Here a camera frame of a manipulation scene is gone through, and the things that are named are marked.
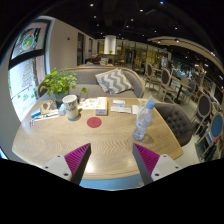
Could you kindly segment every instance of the white chair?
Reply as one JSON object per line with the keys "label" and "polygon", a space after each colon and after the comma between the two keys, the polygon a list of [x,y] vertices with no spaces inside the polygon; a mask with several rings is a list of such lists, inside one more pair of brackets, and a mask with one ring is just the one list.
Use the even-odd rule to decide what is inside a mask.
{"label": "white chair", "polygon": [[153,68],[152,68],[152,65],[147,63],[146,62],[146,67],[145,67],[145,75],[146,75],[146,78],[145,78],[145,85],[146,83],[148,82],[149,83],[149,89],[150,89],[150,84],[153,84],[153,88],[154,88],[154,85],[160,85],[161,84],[161,81],[158,80],[155,76],[154,76],[154,72],[153,72]]}
{"label": "white chair", "polygon": [[171,93],[171,94],[174,93],[175,95],[177,95],[176,90],[173,89],[173,88],[170,86],[171,78],[172,78],[172,77],[171,77],[170,72],[168,71],[168,69],[164,68],[164,69],[162,70],[161,84],[160,84],[160,87],[159,87],[159,91],[158,91],[158,93],[157,93],[157,96],[158,96],[159,93],[160,93],[160,90],[161,90],[161,89],[163,90],[164,95],[163,95],[163,100],[162,100],[162,102],[164,101],[164,99],[165,99],[167,93]]}

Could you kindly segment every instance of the book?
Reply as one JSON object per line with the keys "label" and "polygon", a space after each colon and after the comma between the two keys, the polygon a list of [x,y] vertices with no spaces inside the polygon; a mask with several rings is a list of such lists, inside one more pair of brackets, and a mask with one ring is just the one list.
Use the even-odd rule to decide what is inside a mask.
{"label": "book", "polygon": [[49,101],[41,105],[41,114],[49,114],[51,112],[57,111],[58,108],[54,101]]}

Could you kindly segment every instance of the gray sofa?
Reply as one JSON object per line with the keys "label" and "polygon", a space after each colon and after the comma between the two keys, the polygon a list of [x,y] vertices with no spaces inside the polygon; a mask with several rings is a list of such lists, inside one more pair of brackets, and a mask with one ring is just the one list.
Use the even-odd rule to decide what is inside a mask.
{"label": "gray sofa", "polygon": [[[68,73],[68,75],[71,72],[76,73],[76,82],[80,83],[76,85],[75,89],[70,89],[69,94],[71,95],[78,95],[80,98],[95,98],[95,97],[116,97],[116,98],[142,98],[145,92],[145,86],[143,84],[143,81],[139,78],[137,73],[132,71],[128,68],[121,68],[123,71],[123,74],[126,76],[128,81],[133,86],[133,90],[127,90],[124,92],[121,92],[119,94],[111,95],[110,93],[105,93],[101,86],[98,84],[97,79],[95,75],[107,72],[109,70],[113,70],[117,67],[106,67],[106,66],[80,66],[76,67],[74,69],[68,69],[64,70],[64,73]],[[87,93],[82,93],[81,89],[85,87],[87,88]],[[49,96],[47,94],[44,94],[39,98],[39,100],[46,100],[49,99]]]}

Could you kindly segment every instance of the cushion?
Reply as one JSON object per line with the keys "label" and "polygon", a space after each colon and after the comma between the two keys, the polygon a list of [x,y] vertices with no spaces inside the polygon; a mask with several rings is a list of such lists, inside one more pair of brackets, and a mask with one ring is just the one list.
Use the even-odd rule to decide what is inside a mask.
{"label": "cushion", "polygon": [[108,88],[107,88],[106,85],[104,85],[104,83],[103,83],[101,77],[104,76],[104,75],[108,75],[108,74],[110,74],[110,73],[113,73],[113,72],[115,72],[115,71],[117,72],[117,71],[118,71],[118,68],[113,69],[113,70],[110,70],[110,71],[108,71],[108,72],[104,72],[104,73],[100,73],[100,74],[95,75],[95,76],[96,76],[96,79],[97,79],[97,81],[98,81],[98,83],[99,83],[99,85],[101,86],[101,88],[103,89],[103,91],[104,91],[105,93],[108,92]]}
{"label": "cushion", "polygon": [[120,93],[133,88],[121,70],[101,76],[101,80],[108,88],[110,94]]}
{"label": "cushion", "polygon": [[101,65],[107,65],[109,58],[101,58],[100,64]]}

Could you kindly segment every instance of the wall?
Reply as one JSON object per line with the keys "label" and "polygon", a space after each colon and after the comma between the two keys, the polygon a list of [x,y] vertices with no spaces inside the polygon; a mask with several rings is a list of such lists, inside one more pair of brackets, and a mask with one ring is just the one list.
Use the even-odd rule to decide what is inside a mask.
{"label": "wall", "polygon": [[88,58],[89,38],[93,40],[93,53],[97,51],[97,40],[86,35],[58,19],[55,19],[51,33],[49,58],[50,69],[77,66],[77,39],[78,32],[84,35],[84,63]]}

